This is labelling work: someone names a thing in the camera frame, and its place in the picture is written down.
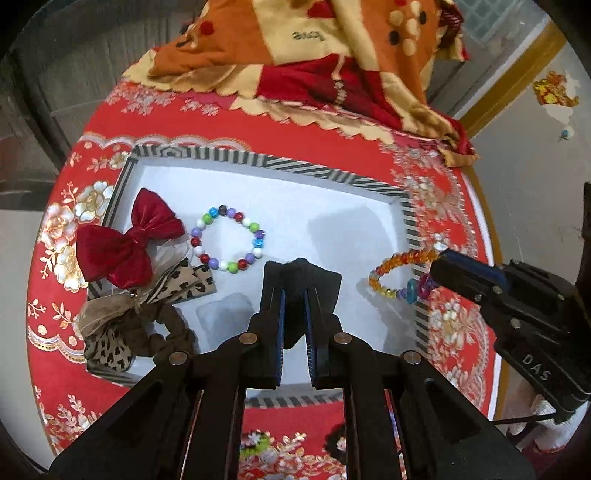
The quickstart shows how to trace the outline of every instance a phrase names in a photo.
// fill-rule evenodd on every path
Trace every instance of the black and white striped border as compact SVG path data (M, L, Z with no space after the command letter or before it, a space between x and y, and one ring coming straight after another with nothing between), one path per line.
M296 408L326 405L343 401L343 393L334 395L290 395L289 397L258 397L247 400L244 408Z
M231 150L223 147L182 147L179 145L137 145L127 158L109 206L103 217L102 225L111 226L115 217L115 212L121 201L121 196L127 182L131 176L133 168L143 158L153 157L171 157L171 158L194 158L195 160L213 160L218 162L228 162L236 165L249 165L252 167L268 168L270 170L279 170L289 173L297 173L314 177L317 179L329 180L336 183L350 185L370 192L379 193L386 197L400 200L402 207L402 217L406 228L406 237L412 248L420 249L423 246L417 228L417 218L415 210L406 190L392 186L384 181L378 181L370 177L363 177L338 168L329 168L323 165L309 163L303 160L294 160L287 157L276 157L264 153L256 153L244 150ZM422 265L413 265L413 276L418 279L422 273L427 270ZM88 297L97 298L101 291L100 282L91 282L88 286ZM429 324L429 305L419 300L415 305L416 328L416 346L421 353L427 355L428 343L428 324Z

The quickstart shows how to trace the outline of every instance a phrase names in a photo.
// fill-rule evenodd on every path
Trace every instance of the beaded bracelet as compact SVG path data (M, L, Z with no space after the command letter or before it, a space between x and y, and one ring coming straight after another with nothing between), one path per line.
M405 299L409 304L415 303L418 299L427 300L431 291L438 286L429 273L421 275L419 280L411 278L407 286L399 290L384 287L380 284L379 278L400 265L432 262L438 256L439 252L430 248L423 248L422 250L410 249L408 252L395 254L391 258L384 260L375 270L372 270L368 278L369 286L384 297Z
M236 223L240 223L243 227L248 228L255 235L252 241L254 248L251 252L244 255L244 258L238 260L238 262L227 262L212 258L205 253L201 245L203 230L205 230L207 225L211 225L219 215L233 218ZM250 219L244 217L242 212L237 212L234 208L227 208L225 205L220 205L218 208L211 207L205 215L197 220L197 226L191 230L191 245L193 246L193 251L199 257L199 260L201 260L201 263L209 265L209 268L212 270L219 268L222 271L228 270L230 273L237 273L238 270L246 270L248 265L252 265L257 258L262 257L264 238L265 231L261 230L258 223L252 222Z

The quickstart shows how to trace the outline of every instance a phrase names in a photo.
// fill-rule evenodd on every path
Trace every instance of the red velvet bow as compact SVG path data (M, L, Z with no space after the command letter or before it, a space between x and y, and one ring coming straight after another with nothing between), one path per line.
M78 229L76 256L86 281L106 278L119 288L147 285L152 280L152 263L145 250L148 241L184 234L181 220L147 189L135 198L131 224L125 234L100 225Z

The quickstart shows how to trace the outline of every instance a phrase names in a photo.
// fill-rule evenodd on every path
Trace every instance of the orange crystal bracelet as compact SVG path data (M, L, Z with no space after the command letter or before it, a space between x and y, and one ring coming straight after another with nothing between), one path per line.
M391 258L384 260L379 267L376 267L369 274L369 286L380 295L389 299L406 299L409 303L414 303L419 297L425 300L435 287L429 274L424 274L418 281L415 279L409 280L407 287L399 290L384 287L380 284L379 278L400 265L433 262L438 256L439 252L432 248L423 248L421 250L410 249L408 252L392 255Z

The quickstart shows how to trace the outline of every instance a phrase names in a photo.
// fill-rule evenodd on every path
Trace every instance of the screw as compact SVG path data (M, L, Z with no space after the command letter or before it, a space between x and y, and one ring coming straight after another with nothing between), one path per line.
M252 345L253 343L256 343L257 340L258 337L256 336L256 333L244 332L242 335L240 335L240 343L243 345Z
M422 357L420 353L415 352L414 350L407 350L402 354L402 358L404 358L404 361L408 364L418 365L421 363Z
M187 361L187 354L185 352L182 351L176 351L171 353L168 356L168 361L170 362L171 365L182 365L183 363L185 363Z
M351 335L345 332L335 333L335 336L333 338L335 339L335 342L337 342L340 345L347 345L351 343L351 341L353 341L353 337L351 337Z

